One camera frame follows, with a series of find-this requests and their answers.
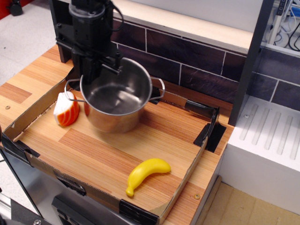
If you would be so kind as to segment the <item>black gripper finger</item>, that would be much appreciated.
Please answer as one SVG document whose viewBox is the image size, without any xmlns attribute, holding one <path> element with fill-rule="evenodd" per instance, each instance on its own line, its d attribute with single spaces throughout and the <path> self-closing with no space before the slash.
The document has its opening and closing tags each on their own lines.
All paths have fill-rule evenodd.
<svg viewBox="0 0 300 225">
<path fill-rule="evenodd" d="M 104 62 L 102 63 L 102 67 L 116 75 L 119 75 L 122 72 L 122 67 L 114 67 L 114 66 L 104 63 Z"/>
<path fill-rule="evenodd" d="M 82 75 L 85 84 L 92 84 L 101 74 L 101 63 L 99 60 L 84 57 L 82 59 Z"/>
</svg>

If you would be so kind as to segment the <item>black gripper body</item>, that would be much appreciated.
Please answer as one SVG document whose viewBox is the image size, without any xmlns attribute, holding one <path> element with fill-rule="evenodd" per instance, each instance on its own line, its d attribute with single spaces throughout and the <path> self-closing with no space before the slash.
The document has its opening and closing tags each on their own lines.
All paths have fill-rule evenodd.
<svg viewBox="0 0 300 225">
<path fill-rule="evenodd" d="M 118 11 L 113 2 L 73 0 L 68 9 L 72 25 L 58 23 L 55 30 L 58 33 L 57 43 L 71 51 L 74 70 L 82 70 L 84 57 L 120 67 L 123 55 L 111 41 L 111 36 L 123 26 L 113 27 L 113 11 Z"/>
</svg>

